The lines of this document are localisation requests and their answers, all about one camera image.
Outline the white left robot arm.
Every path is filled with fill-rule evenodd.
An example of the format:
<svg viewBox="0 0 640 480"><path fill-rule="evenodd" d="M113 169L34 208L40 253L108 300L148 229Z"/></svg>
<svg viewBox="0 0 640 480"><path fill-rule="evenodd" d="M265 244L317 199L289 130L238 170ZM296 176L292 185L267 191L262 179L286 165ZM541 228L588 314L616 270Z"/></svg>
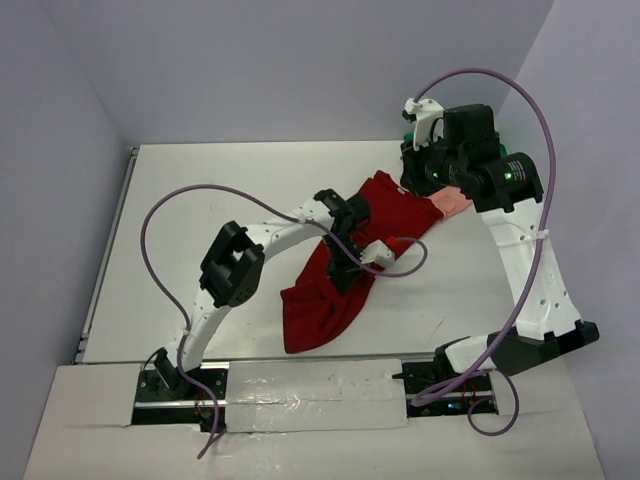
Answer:
<svg viewBox="0 0 640 480"><path fill-rule="evenodd" d="M242 226L225 223L200 263L199 297L192 312L164 285L152 266L147 234L153 216L169 200L198 190L198 185L179 188L158 200L145 215L139 234L140 250L147 273L167 300L178 310L183 329L173 347L153 353L153 365L161 384L175 398L192 388L202 388L194 375L199 370L206 347L222 320L257 292L263 268L273 257L315 237L329 250L328 276L339 293L360 275L368 272L370 260L364 248L350 235L371 218L367 201L359 194L345 199L332 189L317 192L290 213L277 211L243 191L220 186L273 214L273 219Z"/></svg>

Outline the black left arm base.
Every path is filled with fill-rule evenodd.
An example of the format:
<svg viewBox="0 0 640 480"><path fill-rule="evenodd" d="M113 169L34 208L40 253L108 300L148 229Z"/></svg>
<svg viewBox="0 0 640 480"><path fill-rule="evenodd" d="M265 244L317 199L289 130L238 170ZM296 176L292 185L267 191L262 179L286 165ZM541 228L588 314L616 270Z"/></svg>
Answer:
<svg viewBox="0 0 640 480"><path fill-rule="evenodd" d="M219 419L216 432L226 429L226 387L229 373L228 363L204 364L191 375L207 385L217 398ZM201 388L181 380L177 392L170 391L152 367L139 373L131 424L192 425L201 433L210 433L214 421L214 403Z"/></svg>

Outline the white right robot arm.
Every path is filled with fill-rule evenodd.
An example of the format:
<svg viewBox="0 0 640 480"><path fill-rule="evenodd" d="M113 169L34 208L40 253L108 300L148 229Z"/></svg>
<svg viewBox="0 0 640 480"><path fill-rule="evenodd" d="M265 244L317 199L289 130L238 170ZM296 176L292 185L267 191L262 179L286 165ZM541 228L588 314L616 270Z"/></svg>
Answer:
<svg viewBox="0 0 640 480"><path fill-rule="evenodd" d="M445 109L431 99L410 99L403 116L414 132L401 145L402 187L417 196L455 187L473 203L520 308L506 334L445 344L436 351L437 362L456 375L485 355L481 369L515 375L598 341L597 325L583 320L570 299L540 224L550 191L528 155L502 154L492 108Z"/></svg>

